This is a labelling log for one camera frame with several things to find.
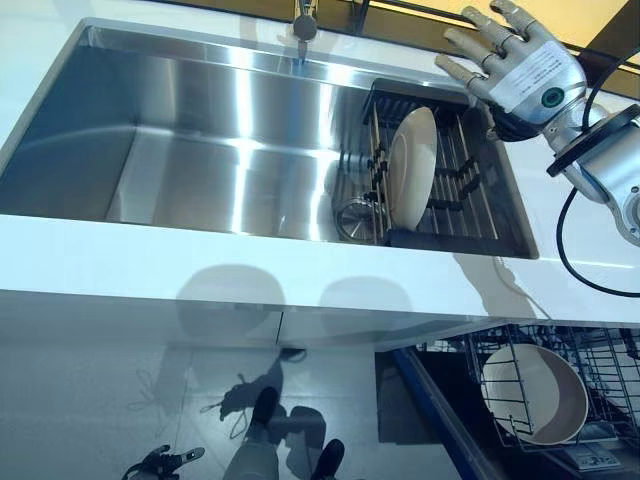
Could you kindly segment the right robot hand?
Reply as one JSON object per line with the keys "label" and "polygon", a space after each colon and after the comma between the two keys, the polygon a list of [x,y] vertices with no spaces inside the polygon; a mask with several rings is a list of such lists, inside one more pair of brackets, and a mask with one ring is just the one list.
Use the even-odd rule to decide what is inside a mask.
{"label": "right robot hand", "polygon": [[444,54],[436,56],[435,64],[488,106],[501,140],[530,139],[585,102],[586,76],[564,45],[521,6],[492,1],[490,8],[510,26],[473,6],[461,12],[489,41],[489,48],[456,28],[444,33],[480,70],[469,70]]}

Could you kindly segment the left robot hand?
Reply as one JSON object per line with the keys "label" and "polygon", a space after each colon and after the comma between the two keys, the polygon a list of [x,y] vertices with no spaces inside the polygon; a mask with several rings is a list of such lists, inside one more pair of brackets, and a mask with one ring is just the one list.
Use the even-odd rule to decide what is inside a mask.
{"label": "left robot hand", "polygon": [[203,447],[196,447],[181,454],[171,454],[169,450],[169,445],[162,445],[152,450],[142,461],[130,466],[121,479],[179,479],[177,471],[181,467],[200,459],[205,454]]}

